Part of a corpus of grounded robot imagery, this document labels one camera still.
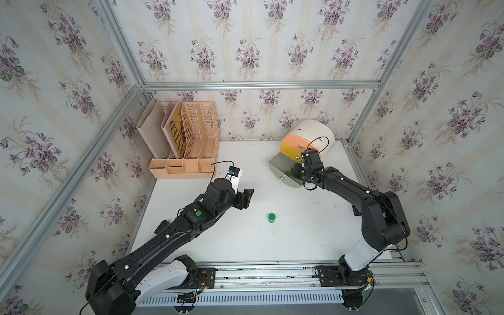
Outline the pink top drawer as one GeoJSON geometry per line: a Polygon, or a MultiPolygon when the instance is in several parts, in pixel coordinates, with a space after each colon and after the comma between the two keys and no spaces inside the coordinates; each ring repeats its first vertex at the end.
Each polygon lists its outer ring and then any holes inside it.
{"type": "Polygon", "coordinates": [[[299,135],[294,135],[294,134],[289,134],[289,135],[286,135],[281,143],[284,142],[284,143],[287,143],[287,144],[290,144],[290,145],[294,145],[294,144],[301,144],[303,146],[306,146],[307,148],[310,148],[310,149],[317,149],[316,146],[314,145],[314,143],[311,144],[311,142],[299,135]]]}

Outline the green paint can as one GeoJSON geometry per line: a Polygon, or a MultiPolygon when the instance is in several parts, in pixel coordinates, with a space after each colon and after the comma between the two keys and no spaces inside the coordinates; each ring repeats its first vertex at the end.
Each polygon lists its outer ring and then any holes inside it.
{"type": "Polygon", "coordinates": [[[268,221],[269,223],[273,223],[276,220],[276,215],[274,213],[270,213],[268,215],[268,221]]]}

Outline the yellow drawer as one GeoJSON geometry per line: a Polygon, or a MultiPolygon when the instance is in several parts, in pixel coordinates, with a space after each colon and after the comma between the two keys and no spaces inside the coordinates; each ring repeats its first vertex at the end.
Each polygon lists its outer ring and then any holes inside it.
{"type": "Polygon", "coordinates": [[[280,153],[298,164],[302,163],[302,153],[306,150],[307,147],[301,144],[290,145],[284,142],[280,144],[280,153]]]}

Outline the grey bottom drawer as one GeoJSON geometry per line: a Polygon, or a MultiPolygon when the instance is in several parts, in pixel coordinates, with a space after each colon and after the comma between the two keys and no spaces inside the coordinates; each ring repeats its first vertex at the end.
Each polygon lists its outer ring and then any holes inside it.
{"type": "Polygon", "coordinates": [[[269,160],[269,168],[277,179],[292,188],[300,188],[303,186],[303,182],[294,178],[291,174],[291,169],[294,165],[295,162],[282,153],[277,153],[277,155],[269,160]]]}

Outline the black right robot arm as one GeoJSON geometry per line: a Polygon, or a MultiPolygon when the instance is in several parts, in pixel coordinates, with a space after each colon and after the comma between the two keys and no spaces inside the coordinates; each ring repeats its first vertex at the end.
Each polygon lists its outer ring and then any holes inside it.
{"type": "Polygon", "coordinates": [[[410,227],[399,197],[373,190],[351,180],[334,167],[325,167],[317,150],[301,154],[301,163],[291,169],[294,178],[332,192],[349,202],[361,218],[362,237],[338,264],[339,273],[350,276],[366,270],[383,252],[408,241],[410,227]]]}

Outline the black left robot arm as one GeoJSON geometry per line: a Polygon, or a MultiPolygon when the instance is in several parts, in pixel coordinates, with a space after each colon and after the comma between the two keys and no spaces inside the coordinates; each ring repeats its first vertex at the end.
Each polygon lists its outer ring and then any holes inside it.
{"type": "Polygon", "coordinates": [[[158,265],[178,248],[211,228],[234,207],[249,207],[252,189],[235,190],[226,178],[210,182],[207,190],[182,208],[169,224],[160,224],[155,236],[130,254],[91,270],[85,298],[95,314],[132,314],[136,306],[158,292],[183,284],[196,269],[186,255],[169,266],[158,265]]]}

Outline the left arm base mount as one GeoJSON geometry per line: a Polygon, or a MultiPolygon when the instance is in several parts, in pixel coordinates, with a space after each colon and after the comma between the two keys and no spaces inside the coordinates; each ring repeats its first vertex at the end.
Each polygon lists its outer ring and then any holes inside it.
{"type": "Polygon", "coordinates": [[[169,266],[164,290],[203,290],[215,287],[216,268],[201,267],[187,255],[175,258],[169,266]]]}

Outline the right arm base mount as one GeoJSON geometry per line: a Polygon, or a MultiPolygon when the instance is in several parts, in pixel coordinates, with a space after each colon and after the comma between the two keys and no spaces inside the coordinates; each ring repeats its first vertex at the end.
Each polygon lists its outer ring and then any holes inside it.
{"type": "Polygon", "coordinates": [[[373,282],[369,268],[354,271],[341,257],[337,265],[318,265],[314,269],[322,287],[366,287],[373,282]]]}

